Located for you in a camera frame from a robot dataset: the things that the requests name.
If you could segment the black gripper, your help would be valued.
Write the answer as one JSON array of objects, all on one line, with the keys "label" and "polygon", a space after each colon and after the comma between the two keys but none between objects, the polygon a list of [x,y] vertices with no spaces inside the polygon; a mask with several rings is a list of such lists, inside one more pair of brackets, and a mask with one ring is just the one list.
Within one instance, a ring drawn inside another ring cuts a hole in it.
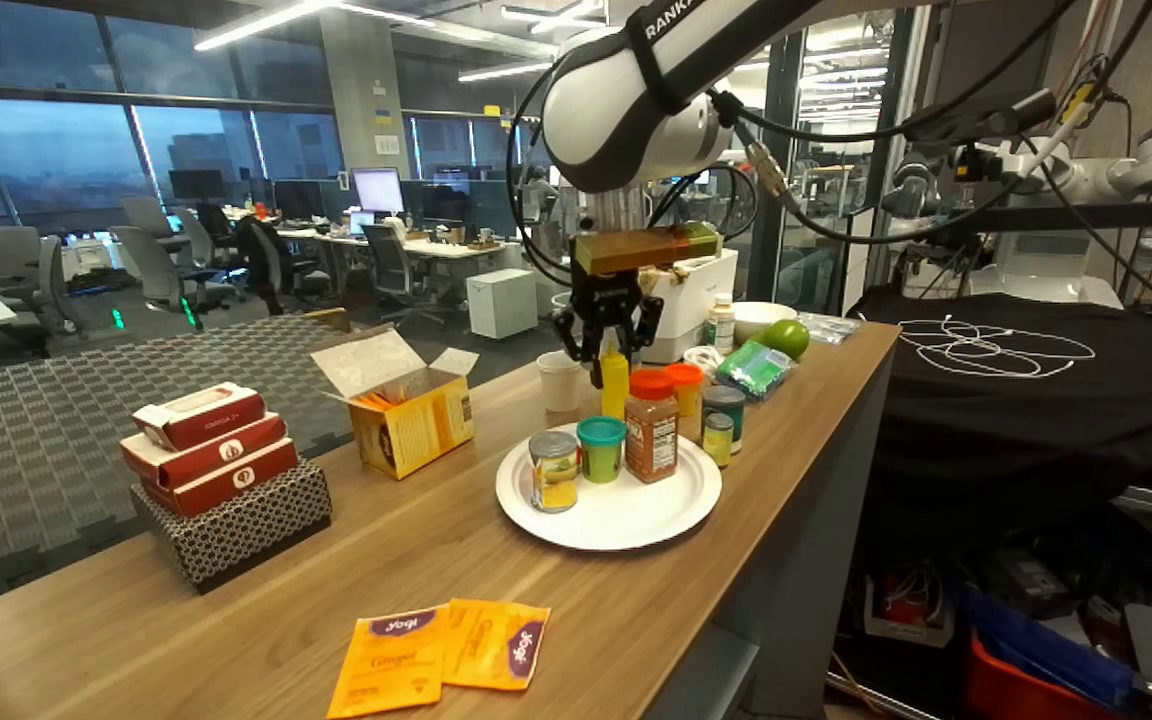
[{"label": "black gripper", "polygon": [[617,333],[629,365],[645,365],[657,339],[657,323],[659,299],[648,295],[633,272],[608,278],[574,272],[574,290],[555,311],[559,348],[590,371],[591,387],[604,387],[604,333]]}]

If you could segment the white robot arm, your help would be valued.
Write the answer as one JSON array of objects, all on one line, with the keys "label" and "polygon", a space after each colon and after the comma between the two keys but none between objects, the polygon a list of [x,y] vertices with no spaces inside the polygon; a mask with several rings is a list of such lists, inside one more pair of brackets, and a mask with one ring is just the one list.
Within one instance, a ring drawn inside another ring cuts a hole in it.
[{"label": "white robot arm", "polygon": [[[551,168],[590,201],[629,201],[657,178],[705,172],[739,127],[721,80],[832,8],[835,0],[637,0],[608,37],[567,47],[539,80]],[[555,311],[559,344],[591,384],[604,384],[604,336],[625,355],[657,339],[663,303],[640,287],[640,272],[713,248],[713,227],[657,227],[645,211],[591,221]]]}]

